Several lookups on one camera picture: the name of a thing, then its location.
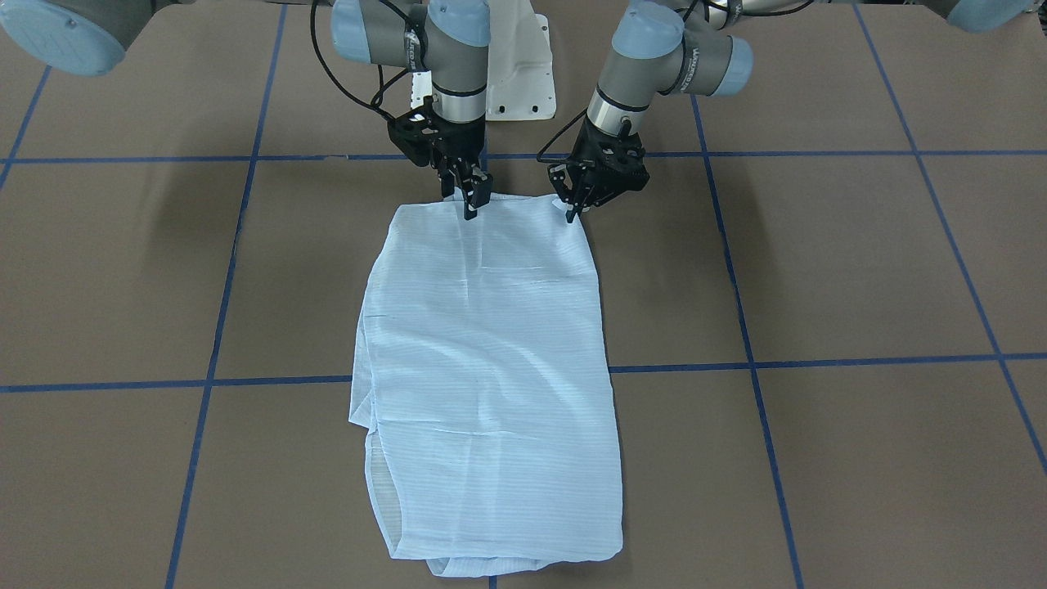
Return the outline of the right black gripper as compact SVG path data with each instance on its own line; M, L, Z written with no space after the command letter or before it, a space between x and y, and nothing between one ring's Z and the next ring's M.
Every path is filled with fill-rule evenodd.
M435 169L444 175L455 169L456 190L464 202L464 220L478 216L478 209L489 204L494 177L483 169L481 152L485 148L486 116L471 122L450 122L440 115L431 116L435 124Z

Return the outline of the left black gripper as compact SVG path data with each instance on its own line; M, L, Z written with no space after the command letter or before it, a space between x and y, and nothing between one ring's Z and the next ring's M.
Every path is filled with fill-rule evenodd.
M598 204L607 204L625 191L640 191L649 180L645 149L630 119L607 134L587 116L569 153L569 163L547 165L547 178L566 206L569 224Z

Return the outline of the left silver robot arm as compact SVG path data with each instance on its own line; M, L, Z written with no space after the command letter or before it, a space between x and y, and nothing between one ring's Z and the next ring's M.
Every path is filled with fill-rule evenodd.
M704 184L707 163L719 158L815 158L829 151L710 150L706 131L696 151L650 154L640 126L660 96L723 98L743 90L754 52L742 38L711 22L699 1L632 1L612 33L591 105L576 116L578 138L564 158L547 160L547 175L569 223L586 228L680 231L692 214L713 211Z

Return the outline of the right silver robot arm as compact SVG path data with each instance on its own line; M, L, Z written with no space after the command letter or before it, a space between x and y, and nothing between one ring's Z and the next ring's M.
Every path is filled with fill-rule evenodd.
M244 155L274 33L298 24L299 100L333 106L322 75L362 83L363 65L381 67L375 91L336 91L471 219L492 196L481 157L491 22L486 1L4 1L2 104L29 94L31 56L52 82L34 130L4 115L2 139L23 156Z

